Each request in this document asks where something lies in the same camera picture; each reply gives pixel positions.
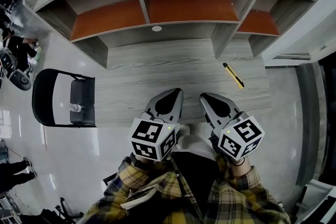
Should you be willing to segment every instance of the shoe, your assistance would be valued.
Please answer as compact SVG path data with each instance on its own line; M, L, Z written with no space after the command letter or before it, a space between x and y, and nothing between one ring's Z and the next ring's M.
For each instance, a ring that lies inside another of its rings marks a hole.
M24 157L23 160L26 162L27 166L30 166L30 167L33 166L32 162L30 160L28 160L27 157Z
M34 56L34 60L38 61L40 59L40 54L41 54L41 47L36 48L36 55Z
M37 173L36 172L29 172L29 174L33 177L32 179L37 177Z
M33 71L33 66L29 62L27 69L24 71L24 74L26 74L29 77L29 75L32 73L32 71Z

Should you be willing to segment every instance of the plaid shirt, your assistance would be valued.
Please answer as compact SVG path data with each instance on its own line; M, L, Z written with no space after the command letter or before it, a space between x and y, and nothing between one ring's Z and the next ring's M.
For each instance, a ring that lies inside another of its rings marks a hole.
M145 171L134 167L126 157L118 176L109 184L104 197L86 213L83 223L110 223L125 218L128 209L157 193L162 199L185 197L191 204L171 212L163 223L290 223L288 215L261 185L254 167L240 178L231 178L225 157L217 155L216 160L221 176L212 185L205 215L172 158Z

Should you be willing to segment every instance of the round hole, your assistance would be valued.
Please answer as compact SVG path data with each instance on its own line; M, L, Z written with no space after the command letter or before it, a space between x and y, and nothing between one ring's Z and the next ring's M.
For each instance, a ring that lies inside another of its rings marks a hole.
M152 30L153 30L154 32L160 32L160 31L162 30L162 27L159 26L159 25L155 25L155 26L152 27Z
M22 83L23 85L28 84L28 79L27 79L26 77L21 77L21 83Z

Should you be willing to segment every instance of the chair seat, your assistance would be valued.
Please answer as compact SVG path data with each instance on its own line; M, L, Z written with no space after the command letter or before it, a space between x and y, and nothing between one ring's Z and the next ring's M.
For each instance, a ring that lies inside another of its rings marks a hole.
M73 124L95 125L95 85L94 78L74 80L71 83L70 103L82 107L80 112L70 111L70 122Z
M17 69L15 70L11 76L9 77L9 80L12 84L14 84L16 87L18 87L20 90L28 91L31 85L31 81L28 77L28 75L24 74L21 70Z

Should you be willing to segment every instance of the strap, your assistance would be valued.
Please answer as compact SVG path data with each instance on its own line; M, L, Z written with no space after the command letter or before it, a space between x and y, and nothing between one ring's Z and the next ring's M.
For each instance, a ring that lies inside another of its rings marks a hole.
M10 40L11 38L7 38L6 40L5 40L5 43L4 43L4 48L8 48L8 45L9 45L9 40Z
M157 192L157 190L158 190L157 188L152 188L146 195L132 201L123 202L122 204L120 204L120 206L125 210L130 210L131 208L143 204L144 202L151 199Z

